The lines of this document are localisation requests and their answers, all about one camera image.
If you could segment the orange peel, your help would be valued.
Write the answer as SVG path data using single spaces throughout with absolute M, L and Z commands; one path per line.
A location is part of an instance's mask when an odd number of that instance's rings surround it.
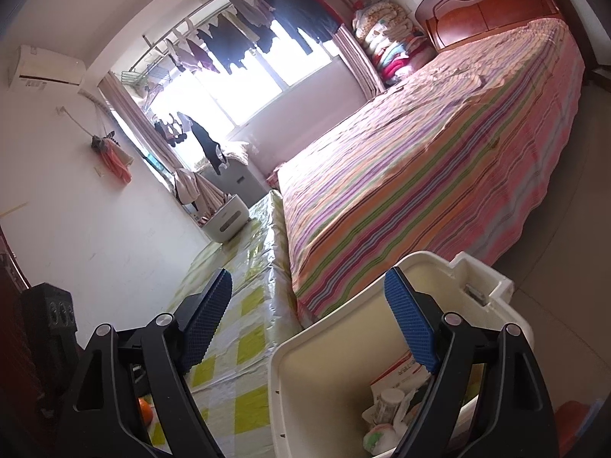
M 151 424 L 152 419 L 153 419 L 152 408 L 150 404 L 146 401 L 145 398 L 139 399 L 139 405 L 140 405 L 141 416 L 142 416 L 144 425 L 148 427 Z

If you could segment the white plastic trash bin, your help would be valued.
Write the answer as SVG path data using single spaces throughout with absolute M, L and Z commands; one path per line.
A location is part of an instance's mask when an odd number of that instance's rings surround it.
M 446 261 L 417 251 L 398 266 L 415 290 L 471 325 L 500 329 L 516 321 L 512 280 L 464 252 Z M 361 415 L 373 404 L 371 382 L 407 350 L 382 279 L 284 342 L 269 368 L 276 456 L 364 457 Z

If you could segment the yellow checkered table cover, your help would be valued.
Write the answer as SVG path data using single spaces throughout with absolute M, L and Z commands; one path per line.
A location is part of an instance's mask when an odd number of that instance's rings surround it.
M 250 221 L 225 244 L 194 259 L 170 305 L 201 292 L 218 269 L 232 278 L 232 298 L 203 361 L 185 382 L 227 457 L 275 453 L 268 404 L 269 359 L 301 330 L 290 276 L 283 200 L 273 190 L 250 209 Z

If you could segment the red white paper box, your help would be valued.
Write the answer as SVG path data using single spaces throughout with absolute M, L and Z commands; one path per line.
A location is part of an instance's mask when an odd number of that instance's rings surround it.
M 408 394 L 413 390 L 418 390 L 429 380 L 430 376 L 428 369 L 417 362 L 413 353 L 407 350 L 399 360 L 370 383 L 370 388 L 375 400 L 387 389 L 398 389 Z

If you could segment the white plastic bottle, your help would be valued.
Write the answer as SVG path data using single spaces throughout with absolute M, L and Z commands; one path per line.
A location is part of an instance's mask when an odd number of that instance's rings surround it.
M 373 423 L 376 425 L 390 424 L 394 422 L 394 416 L 406 394 L 397 388 L 384 389 L 376 400 L 373 414 Z

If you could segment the white storage box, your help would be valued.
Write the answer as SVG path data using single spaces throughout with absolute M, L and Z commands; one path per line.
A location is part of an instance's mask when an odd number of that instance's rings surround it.
M 223 244 L 236 236 L 250 219 L 249 208 L 234 194 L 204 223 L 202 231 L 210 241 Z

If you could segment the white appliance by window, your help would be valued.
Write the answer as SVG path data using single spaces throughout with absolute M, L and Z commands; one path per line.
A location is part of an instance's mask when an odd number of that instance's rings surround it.
M 237 195 L 251 208 L 268 194 L 270 186 L 249 153 L 229 152 L 226 157 L 227 163 L 218 169 L 219 173 L 206 158 L 198 163 L 197 173 L 225 194 Z

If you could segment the striped bed with sheet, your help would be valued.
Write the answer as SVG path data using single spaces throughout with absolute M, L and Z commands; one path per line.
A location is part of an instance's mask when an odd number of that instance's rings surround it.
M 494 264 L 544 201 L 583 74 L 567 23 L 533 20 L 439 54 L 285 162 L 300 324 L 414 251 Z

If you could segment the white air conditioner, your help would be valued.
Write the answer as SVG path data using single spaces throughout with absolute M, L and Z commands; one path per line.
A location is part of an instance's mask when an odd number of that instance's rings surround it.
M 86 70 L 80 59 L 33 45 L 20 45 L 8 68 L 8 84 L 14 91 L 77 92 Z

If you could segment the pink curtain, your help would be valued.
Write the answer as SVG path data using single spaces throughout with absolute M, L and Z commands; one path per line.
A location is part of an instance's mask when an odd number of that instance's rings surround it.
M 338 47 L 346 67 L 357 81 L 365 99 L 371 100 L 382 94 L 385 86 L 377 70 L 345 24 L 342 24 L 333 35 L 333 42 Z

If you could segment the hanging dark clothes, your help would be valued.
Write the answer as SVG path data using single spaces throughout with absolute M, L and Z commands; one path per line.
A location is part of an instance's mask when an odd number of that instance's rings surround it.
M 342 25 L 321 0 L 228 0 L 231 10 L 217 15 L 214 24 L 198 29 L 188 23 L 185 35 L 167 38 L 168 55 L 179 69 L 207 69 L 232 73 L 243 68 L 246 54 L 255 50 L 268 54 L 280 25 L 304 54 L 311 54 L 309 41 L 330 42 Z

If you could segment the stack of folded quilts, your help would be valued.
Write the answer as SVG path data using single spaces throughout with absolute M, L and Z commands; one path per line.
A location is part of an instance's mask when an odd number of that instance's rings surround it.
M 432 61 L 437 52 L 426 34 L 391 0 L 357 0 L 352 29 L 386 87 Z

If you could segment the wooden headboard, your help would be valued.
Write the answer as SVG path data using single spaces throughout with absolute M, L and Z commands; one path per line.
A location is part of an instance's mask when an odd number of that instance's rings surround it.
M 422 0 L 415 10 L 439 52 L 545 18 L 563 18 L 555 0 Z

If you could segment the pink cloth on wall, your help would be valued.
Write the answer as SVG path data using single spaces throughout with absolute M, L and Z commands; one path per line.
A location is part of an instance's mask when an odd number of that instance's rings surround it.
M 114 131 L 111 131 L 105 137 L 93 135 L 90 146 L 113 175 L 123 184 L 131 183 L 133 176 L 131 176 L 129 166 L 134 162 L 134 159 L 116 142 Z

